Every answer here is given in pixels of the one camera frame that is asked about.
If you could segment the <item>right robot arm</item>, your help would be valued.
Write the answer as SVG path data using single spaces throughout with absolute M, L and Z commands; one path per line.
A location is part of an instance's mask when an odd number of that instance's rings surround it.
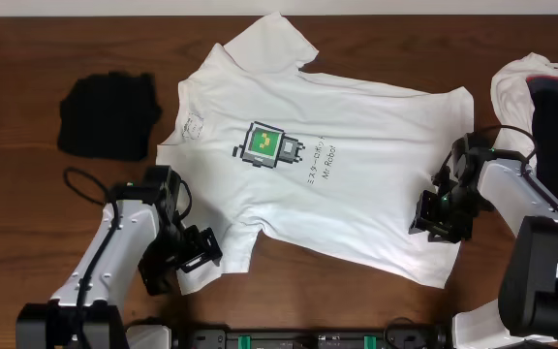
M 435 331 L 443 348 L 548 348 L 558 341 L 558 199 L 521 153 L 469 133 L 455 141 L 423 191 L 410 227 L 431 242 L 459 243 L 497 210 L 515 236 L 498 297 Z

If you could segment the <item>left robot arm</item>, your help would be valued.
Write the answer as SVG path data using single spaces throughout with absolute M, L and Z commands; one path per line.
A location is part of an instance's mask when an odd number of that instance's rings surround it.
M 15 323 L 18 348 L 173 348 L 172 329 L 158 321 L 126 327 L 120 309 L 136 274 L 151 296 L 170 289 L 167 277 L 190 272 L 223 253 L 211 229 L 185 226 L 176 208 L 188 185 L 169 166 L 146 170 L 138 184 L 104 192 L 95 237 L 67 281 L 46 303 L 28 303 Z

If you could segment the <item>white robot print t-shirt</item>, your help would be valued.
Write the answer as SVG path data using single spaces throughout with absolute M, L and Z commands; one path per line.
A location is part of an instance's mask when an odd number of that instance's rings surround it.
M 214 46 L 178 85 L 157 162 L 188 183 L 189 221 L 210 226 L 223 253 L 180 273 L 183 293 L 247 272 L 259 234 L 446 284 L 457 246 L 409 228 L 451 144 L 473 129 L 472 95 L 308 74 L 317 53 L 272 14 Z

